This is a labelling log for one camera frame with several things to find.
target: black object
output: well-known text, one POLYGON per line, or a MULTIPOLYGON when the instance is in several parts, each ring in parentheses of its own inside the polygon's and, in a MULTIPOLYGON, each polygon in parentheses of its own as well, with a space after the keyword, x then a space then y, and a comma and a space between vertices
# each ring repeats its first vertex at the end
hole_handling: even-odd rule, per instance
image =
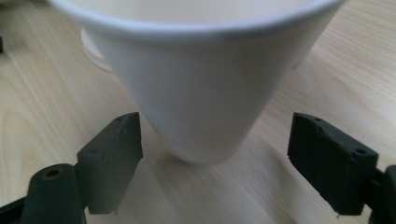
POLYGON ((291 163, 339 215, 373 210, 369 223, 396 223, 396 166, 375 168, 378 154, 323 119, 295 113, 291 163))
POLYGON ((117 209, 143 157, 139 114, 114 119, 78 153, 78 163, 37 172, 26 198, 0 208, 0 224, 84 224, 117 209))

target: light wood surface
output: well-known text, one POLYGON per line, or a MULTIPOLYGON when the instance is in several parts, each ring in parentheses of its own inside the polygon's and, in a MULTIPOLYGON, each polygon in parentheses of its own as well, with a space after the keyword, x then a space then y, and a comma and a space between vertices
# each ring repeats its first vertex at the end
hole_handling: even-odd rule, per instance
MULTIPOLYGON (((43 1, 0 7, 0 206, 115 117, 138 111, 82 50, 80 28, 43 1)), ((281 83, 241 150, 211 166, 170 156, 142 118, 144 159, 118 214, 89 223, 367 223, 337 217, 287 158, 293 112, 329 121, 396 163, 396 1, 350 0, 281 83)))

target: white cup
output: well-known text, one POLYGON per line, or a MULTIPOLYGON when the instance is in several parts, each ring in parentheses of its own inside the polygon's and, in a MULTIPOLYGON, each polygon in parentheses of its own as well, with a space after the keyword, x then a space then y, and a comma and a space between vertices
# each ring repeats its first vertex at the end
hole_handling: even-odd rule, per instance
POLYGON ((50 0, 90 34, 168 150, 240 146, 343 0, 50 0))

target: white ceramic mug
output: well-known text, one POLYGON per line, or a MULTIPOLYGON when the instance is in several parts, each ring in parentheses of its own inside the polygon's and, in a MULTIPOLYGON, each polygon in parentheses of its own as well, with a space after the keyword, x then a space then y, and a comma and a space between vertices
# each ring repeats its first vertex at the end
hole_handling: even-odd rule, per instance
POLYGON ((90 34, 171 153, 222 161, 343 0, 50 0, 90 34))

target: wood grain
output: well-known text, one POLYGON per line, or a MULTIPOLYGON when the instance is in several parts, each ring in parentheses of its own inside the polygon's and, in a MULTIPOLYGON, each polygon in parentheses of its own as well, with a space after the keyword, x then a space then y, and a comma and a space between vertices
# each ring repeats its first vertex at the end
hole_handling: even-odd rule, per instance
MULTIPOLYGON (((286 156, 303 112, 396 163, 396 2, 351 0, 282 82, 241 150, 211 166, 170 156, 142 118, 145 157, 118 215, 89 223, 367 223, 339 217, 286 156)), ((0 7, 0 205, 39 169, 76 153, 115 117, 138 111, 116 77, 85 56, 80 27, 43 1, 0 7)))

